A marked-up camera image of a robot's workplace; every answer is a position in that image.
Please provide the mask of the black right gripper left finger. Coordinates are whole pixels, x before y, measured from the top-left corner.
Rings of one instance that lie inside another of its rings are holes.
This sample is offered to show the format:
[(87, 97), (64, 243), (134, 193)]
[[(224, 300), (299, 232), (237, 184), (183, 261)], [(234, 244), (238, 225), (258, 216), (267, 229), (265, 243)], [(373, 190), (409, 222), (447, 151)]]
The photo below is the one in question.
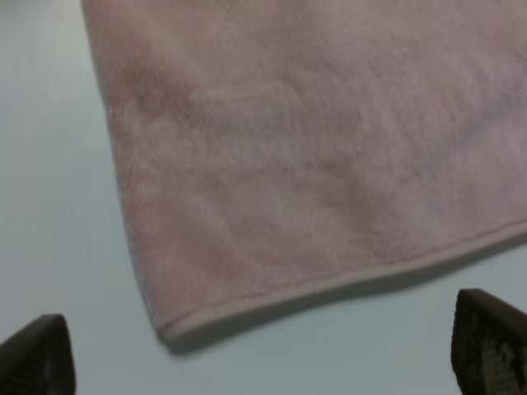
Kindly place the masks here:
[(76, 392), (76, 370), (65, 317), (43, 314), (1, 344), (2, 395)]

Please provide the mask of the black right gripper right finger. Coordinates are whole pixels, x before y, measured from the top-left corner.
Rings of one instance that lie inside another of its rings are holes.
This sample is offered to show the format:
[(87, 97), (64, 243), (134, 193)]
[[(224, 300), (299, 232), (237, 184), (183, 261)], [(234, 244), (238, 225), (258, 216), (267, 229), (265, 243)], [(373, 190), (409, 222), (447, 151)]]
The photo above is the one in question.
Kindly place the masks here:
[(485, 290), (460, 290), (450, 360), (463, 395), (525, 394), (526, 313)]

